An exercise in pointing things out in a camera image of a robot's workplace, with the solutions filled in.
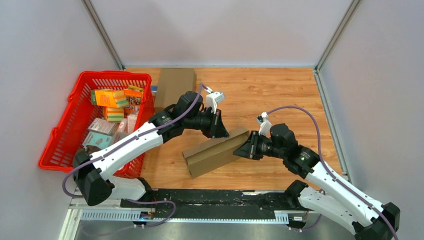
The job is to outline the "cardboard box stack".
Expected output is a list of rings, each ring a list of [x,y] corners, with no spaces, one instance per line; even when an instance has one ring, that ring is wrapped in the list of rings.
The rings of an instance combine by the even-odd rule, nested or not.
[[[229,137],[213,138],[182,152],[187,170],[192,179],[230,164],[240,157],[233,152],[244,144],[250,131],[238,127],[229,132]]]

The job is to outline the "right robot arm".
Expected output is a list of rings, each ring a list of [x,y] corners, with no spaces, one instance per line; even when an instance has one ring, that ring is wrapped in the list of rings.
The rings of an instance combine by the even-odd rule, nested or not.
[[[282,159],[293,174],[319,186],[295,180],[285,190],[285,203],[293,209],[313,210],[338,223],[357,240],[392,240],[400,226],[400,209],[392,202],[383,204],[338,175],[312,149],[298,144],[286,124],[270,128],[270,137],[252,131],[233,154],[260,160],[264,156]]]

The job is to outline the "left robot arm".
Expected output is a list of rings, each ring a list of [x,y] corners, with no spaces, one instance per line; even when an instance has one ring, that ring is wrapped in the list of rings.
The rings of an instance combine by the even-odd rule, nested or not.
[[[88,206],[96,206],[112,196],[117,183],[111,178],[124,165],[148,150],[180,136],[185,129],[200,130],[209,139],[228,138],[218,104],[225,94],[212,91],[203,99],[188,91],[176,104],[153,115],[141,127],[99,151],[80,149],[73,157],[72,179]]]

